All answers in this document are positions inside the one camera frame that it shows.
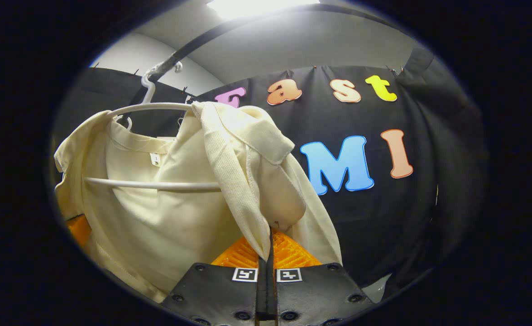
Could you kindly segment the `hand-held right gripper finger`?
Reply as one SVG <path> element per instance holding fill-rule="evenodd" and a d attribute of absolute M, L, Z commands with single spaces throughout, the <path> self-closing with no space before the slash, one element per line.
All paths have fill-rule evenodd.
<path fill-rule="evenodd" d="M 257 326 L 266 307 L 263 267 L 241 238 L 210 264 L 192 264 L 161 305 L 202 326 Z"/>
<path fill-rule="evenodd" d="M 349 323 L 374 308 L 338 262 L 322 264 L 278 229 L 270 240 L 267 312 L 277 326 Z"/>

